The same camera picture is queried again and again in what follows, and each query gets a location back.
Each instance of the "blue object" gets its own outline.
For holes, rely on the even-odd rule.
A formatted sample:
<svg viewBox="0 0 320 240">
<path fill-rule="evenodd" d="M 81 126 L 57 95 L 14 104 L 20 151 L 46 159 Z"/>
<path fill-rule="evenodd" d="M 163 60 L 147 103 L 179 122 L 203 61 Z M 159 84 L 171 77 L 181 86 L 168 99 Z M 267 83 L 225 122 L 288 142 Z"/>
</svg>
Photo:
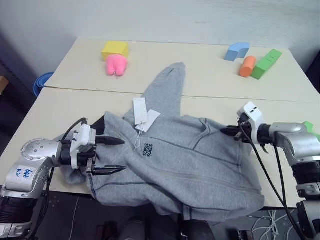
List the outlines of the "blue object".
<svg viewBox="0 0 320 240">
<path fill-rule="evenodd" d="M 41 89 L 45 87 L 45 83 L 49 80 L 49 78 L 54 74 L 54 72 L 47 72 L 42 76 L 38 77 L 33 84 L 33 93 L 36 97 L 39 96 Z"/>
<path fill-rule="evenodd" d="M 244 58 L 249 51 L 249 48 L 250 44 L 248 42 L 237 42 L 235 44 L 232 44 L 228 48 L 224 60 L 233 62 L 237 58 Z"/>
</svg>

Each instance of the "white table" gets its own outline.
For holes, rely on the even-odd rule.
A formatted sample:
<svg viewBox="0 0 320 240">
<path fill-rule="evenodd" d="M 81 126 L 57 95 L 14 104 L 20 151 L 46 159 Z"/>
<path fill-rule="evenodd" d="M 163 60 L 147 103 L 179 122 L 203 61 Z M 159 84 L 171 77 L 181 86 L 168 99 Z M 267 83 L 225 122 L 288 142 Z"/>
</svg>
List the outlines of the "white table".
<svg viewBox="0 0 320 240">
<path fill-rule="evenodd" d="M 92 124 L 105 111 L 110 111 L 121 117 L 132 107 L 132 99 L 138 96 L 140 94 L 44 88 L 0 158 L 0 182 L 5 180 L 9 168 L 20 155 L 21 147 L 28 140 L 34 138 L 53 139 L 64 133 L 76 120 L 87 117 L 88 123 Z M 210 118 L 225 125 L 236 125 L 237 110 L 247 101 L 247 99 L 184 96 L 181 100 L 181 114 Z M 263 112 L 264 119 L 268 124 L 310 121 L 315 124 L 315 130 L 320 132 L 319 100 L 312 103 L 254 99 L 251 101 Z M 259 153 L 275 186 L 281 192 L 276 157 L 271 146 L 268 146 L 267 150 L 270 154 L 265 154 L 261 149 L 259 149 Z M 289 207 L 293 208 L 300 201 L 295 188 L 296 180 L 281 150 L 280 158 L 287 203 Z M 265 196 L 265 206 L 281 207 L 281 203 L 270 187 L 254 153 L 251 155 L 251 161 L 260 179 L 262 193 Z M 68 193 L 89 193 L 84 184 L 69 185 L 65 183 L 59 169 L 54 173 L 50 189 Z"/>
<path fill-rule="evenodd" d="M 288 49 L 260 79 L 238 75 L 243 58 L 224 60 L 228 46 L 182 43 L 128 42 L 124 76 L 107 76 L 101 50 L 106 40 L 78 39 L 65 56 L 48 87 L 142 94 L 157 74 L 175 62 L 186 65 L 183 96 L 280 100 L 313 103 L 314 89 Z M 257 61 L 272 48 L 251 47 Z"/>
</svg>

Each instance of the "hoodie sleeve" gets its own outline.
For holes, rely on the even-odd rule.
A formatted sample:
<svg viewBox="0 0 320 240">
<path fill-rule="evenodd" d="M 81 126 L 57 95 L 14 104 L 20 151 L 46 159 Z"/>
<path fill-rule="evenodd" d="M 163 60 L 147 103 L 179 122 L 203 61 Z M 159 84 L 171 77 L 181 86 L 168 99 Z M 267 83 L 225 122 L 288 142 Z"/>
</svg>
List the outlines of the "hoodie sleeve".
<svg viewBox="0 0 320 240">
<path fill-rule="evenodd" d="M 179 117 L 185 76 L 183 62 L 173 63 L 160 72 L 141 96 L 145 98 L 147 111 L 152 109 L 165 116 Z M 123 119 L 134 125 L 134 109 L 130 109 Z"/>
</svg>

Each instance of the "pink toy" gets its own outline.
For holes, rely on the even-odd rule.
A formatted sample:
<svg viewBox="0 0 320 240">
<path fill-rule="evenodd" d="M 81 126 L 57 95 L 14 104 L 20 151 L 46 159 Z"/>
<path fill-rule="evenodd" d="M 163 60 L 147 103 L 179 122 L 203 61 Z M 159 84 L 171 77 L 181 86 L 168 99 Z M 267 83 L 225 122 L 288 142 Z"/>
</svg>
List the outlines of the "pink toy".
<svg viewBox="0 0 320 240">
<path fill-rule="evenodd" d="M 122 76 L 127 68 L 128 60 L 119 54 L 109 55 L 106 60 L 106 74 Z"/>
</svg>

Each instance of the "green object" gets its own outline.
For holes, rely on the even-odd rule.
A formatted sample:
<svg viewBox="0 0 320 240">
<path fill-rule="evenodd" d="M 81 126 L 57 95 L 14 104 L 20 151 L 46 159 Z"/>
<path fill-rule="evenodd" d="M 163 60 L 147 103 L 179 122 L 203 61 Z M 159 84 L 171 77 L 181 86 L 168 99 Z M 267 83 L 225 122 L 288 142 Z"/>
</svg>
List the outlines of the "green object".
<svg viewBox="0 0 320 240">
<path fill-rule="evenodd" d="M 315 135 L 316 138 L 317 138 L 317 139 L 319 140 L 319 142 L 320 142 L 320 135 L 317 134 L 317 133 L 315 133 L 315 132 L 312 130 L 312 128 L 314 127 L 314 125 L 313 125 L 311 122 L 308 122 L 308 121 L 305 121 L 303 124 L 306 126 L 306 129 L 308 130 L 308 133 L 311 133 L 311 134 Z"/>
<path fill-rule="evenodd" d="M 262 58 L 254 67 L 251 77 L 260 79 L 280 58 L 282 52 L 272 49 L 264 58 Z"/>
</svg>

